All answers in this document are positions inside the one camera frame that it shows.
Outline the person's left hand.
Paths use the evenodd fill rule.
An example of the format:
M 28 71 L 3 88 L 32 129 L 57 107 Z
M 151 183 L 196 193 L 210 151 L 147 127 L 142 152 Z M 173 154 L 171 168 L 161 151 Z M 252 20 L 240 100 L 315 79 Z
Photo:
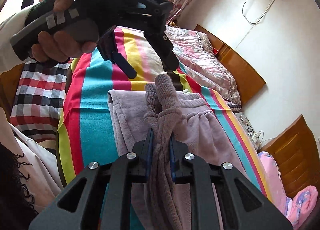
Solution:
M 49 11 L 65 11 L 72 3 L 73 0 L 43 0 L 31 8 L 25 25 Z M 97 46 L 94 42 L 77 43 L 64 31 L 58 31 L 54 35 L 42 31 L 38 34 L 37 39 L 38 43 L 31 47 L 29 56 L 38 62 L 54 60 L 63 63 L 69 58 L 79 58 L 84 53 L 92 53 Z

